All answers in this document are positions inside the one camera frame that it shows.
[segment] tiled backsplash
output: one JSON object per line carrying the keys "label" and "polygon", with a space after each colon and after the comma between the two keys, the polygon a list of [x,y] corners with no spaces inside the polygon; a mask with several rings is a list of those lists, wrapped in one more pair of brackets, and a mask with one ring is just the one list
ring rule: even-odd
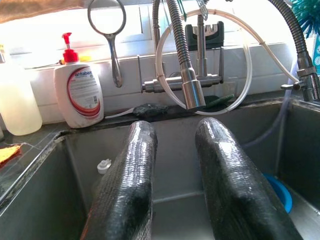
{"label": "tiled backsplash", "polygon": [[[290,69],[292,55],[289,47],[284,43],[270,45],[271,50],[282,64]],[[261,46],[250,48],[253,79],[248,94],[277,91],[280,85],[287,82],[286,76],[269,57]],[[208,73],[214,74],[213,51],[207,51]],[[197,52],[191,52],[193,67],[196,66]],[[167,54],[163,57],[164,69],[167,76],[179,72],[180,67],[177,55]],[[143,56],[122,59],[120,69],[123,76],[123,85],[117,88],[112,77],[110,61],[95,64],[99,71],[99,79],[104,98],[104,111],[106,113],[120,112],[123,109],[139,106],[145,103],[160,103],[174,105],[174,102],[163,93],[141,93],[141,84],[155,79],[155,57]],[[34,72],[31,81],[32,89],[42,115],[43,123],[56,123],[64,121],[61,115],[54,86],[54,68],[46,68]],[[236,93],[239,95],[245,85],[246,60],[242,48],[226,48],[224,50],[224,84],[204,88],[205,95],[223,96]],[[183,99],[181,91],[175,92]]]}

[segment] stainless steel sink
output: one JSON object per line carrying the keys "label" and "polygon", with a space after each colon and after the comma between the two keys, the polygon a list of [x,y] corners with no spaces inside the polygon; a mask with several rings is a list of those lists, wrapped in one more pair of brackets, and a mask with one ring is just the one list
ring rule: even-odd
{"label": "stainless steel sink", "polygon": [[[242,106],[218,116],[240,143],[273,122],[279,101]],[[213,240],[203,194],[195,131],[201,116],[155,121],[152,240]],[[245,149],[263,172],[290,190],[290,216],[305,240],[320,236],[320,108],[293,100],[287,119],[258,145]],[[35,173],[0,216],[0,239],[77,240],[101,175],[97,164],[114,160],[128,125],[67,134],[47,148]]]}

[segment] faucet handle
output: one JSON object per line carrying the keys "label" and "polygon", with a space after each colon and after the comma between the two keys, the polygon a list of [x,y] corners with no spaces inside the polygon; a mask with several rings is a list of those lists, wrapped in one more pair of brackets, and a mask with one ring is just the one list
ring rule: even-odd
{"label": "faucet handle", "polygon": [[294,84],[283,84],[281,85],[281,89],[283,90],[300,90],[306,86],[304,81],[298,81]]}

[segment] bottle label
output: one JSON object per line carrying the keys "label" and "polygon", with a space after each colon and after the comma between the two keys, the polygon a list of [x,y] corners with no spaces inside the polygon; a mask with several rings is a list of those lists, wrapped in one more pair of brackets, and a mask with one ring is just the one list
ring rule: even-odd
{"label": "bottle label", "polygon": [[99,86],[90,67],[75,70],[67,82],[69,100],[75,110],[90,119],[98,116],[101,103]]}

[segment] blue bowl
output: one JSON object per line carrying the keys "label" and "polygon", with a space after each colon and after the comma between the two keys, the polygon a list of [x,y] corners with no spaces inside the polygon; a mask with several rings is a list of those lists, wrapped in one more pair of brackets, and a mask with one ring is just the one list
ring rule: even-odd
{"label": "blue bowl", "polygon": [[277,179],[269,174],[263,174],[269,181],[276,195],[282,202],[284,209],[287,213],[290,213],[292,209],[292,197],[288,189]]}

